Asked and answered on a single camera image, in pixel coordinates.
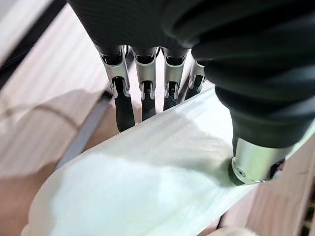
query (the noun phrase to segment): wooden surface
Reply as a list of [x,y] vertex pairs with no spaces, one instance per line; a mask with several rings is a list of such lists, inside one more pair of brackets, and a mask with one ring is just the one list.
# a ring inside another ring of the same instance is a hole
[[67,5],[1,90],[1,236],[20,234],[39,187],[106,85],[99,55]]
[[0,66],[53,0],[0,0]]
[[222,216],[220,227],[246,227],[258,187],[234,205]]
[[260,236],[299,236],[314,179],[315,135],[257,190],[247,227]]

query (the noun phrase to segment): black rubber cover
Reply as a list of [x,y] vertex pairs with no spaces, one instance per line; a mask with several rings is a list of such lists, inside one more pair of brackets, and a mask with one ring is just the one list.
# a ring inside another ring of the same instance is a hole
[[175,82],[169,82],[168,98],[164,99],[163,111],[170,109],[177,105],[177,98],[174,98]]
[[123,132],[134,126],[134,116],[132,110],[131,97],[125,96],[123,92],[123,78],[113,79],[118,96],[115,98],[116,123],[119,132]]
[[198,91],[198,88],[202,82],[202,76],[196,75],[196,79],[194,81],[193,87],[187,89],[185,100],[190,99],[191,97],[194,97],[195,95],[199,94],[200,91]]
[[170,0],[162,26],[230,109],[234,136],[284,148],[315,118],[314,0]]
[[168,0],[68,0],[93,43],[108,47],[181,48],[161,28],[161,12]]
[[156,114],[155,99],[150,98],[150,81],[144,81],[145,98],[141,100],[142,103],[142,121],[154,116]]

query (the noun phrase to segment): black robotic palm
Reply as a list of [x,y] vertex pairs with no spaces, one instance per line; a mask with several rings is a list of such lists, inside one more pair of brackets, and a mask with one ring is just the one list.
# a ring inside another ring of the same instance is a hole
[[68,1],[102,55],[160,46],[176,64],[192,48],[230,109],[235,149],[238,140],[290,147],[315,118],[313,0]]

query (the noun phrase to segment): white towel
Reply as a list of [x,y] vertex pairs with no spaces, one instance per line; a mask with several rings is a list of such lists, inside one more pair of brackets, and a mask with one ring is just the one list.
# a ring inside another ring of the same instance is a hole
[[22,236],[196,236],[246,195],[214,89],[84,152],[35,197]]

